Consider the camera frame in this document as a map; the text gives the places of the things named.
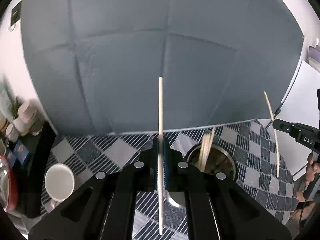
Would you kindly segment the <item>person's right hand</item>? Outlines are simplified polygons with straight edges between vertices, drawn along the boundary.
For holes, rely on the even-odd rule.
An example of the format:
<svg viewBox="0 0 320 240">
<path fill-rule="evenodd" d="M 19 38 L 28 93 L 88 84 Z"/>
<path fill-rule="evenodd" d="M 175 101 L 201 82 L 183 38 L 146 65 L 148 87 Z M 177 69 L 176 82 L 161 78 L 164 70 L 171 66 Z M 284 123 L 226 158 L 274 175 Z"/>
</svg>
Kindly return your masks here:
<svg viewBox="0 0 320 240">
<path fill-rule="evenodd" d="M 303 197 L 304 193 L 304 187 L 302 186 L 303 183 L 305 184 L 305 187 L 307 187 L 314 179 L 315 175 L 319 174 L 319 163 L 316 163 L 313 160 L 313 154 L 310 153 L 308 156 L 308 164 L 306 167 L 306 173 L 304 174 L 304 177 L 302 178 L 302 182 L 299 185 L 299 190 L 297 191 L 297 198 L 299 201 L 299 204 L 301 204 L 301 207 L 297 207 L 296 210 L 296 218 L 304 220 L 310 215 L 313 207 L 316 204 L 319 204 L 319 190 L 315 194 L 312 201 L 306 201 L 305 207 L 303 208 L 303 203 L 305 202 L 305 198 Z"/>
</svg>

